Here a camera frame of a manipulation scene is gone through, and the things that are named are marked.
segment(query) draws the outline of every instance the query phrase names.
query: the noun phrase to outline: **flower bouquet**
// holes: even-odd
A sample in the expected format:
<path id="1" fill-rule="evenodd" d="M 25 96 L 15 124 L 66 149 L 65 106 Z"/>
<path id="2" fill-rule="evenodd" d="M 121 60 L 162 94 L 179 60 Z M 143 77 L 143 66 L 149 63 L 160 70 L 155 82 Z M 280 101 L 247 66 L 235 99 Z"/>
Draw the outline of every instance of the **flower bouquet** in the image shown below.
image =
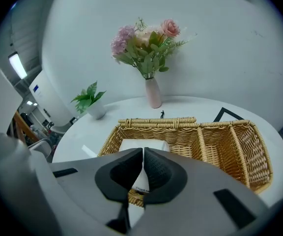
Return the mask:
<path id="1" fill-rule="evenodd" d="M 160 27 L 148 27 L 139 18 L 134 26 L 121 27 L 111 43 L 113 57 L 137 68 L 146 79 L 147 98 L 153 108 L 162 104 L 154 79 L 156 72 L 168 71 L 166 58 L 186 43 L 175 40 L 179 33 L 179 27 L 172 19 L 164 20 Z"/>

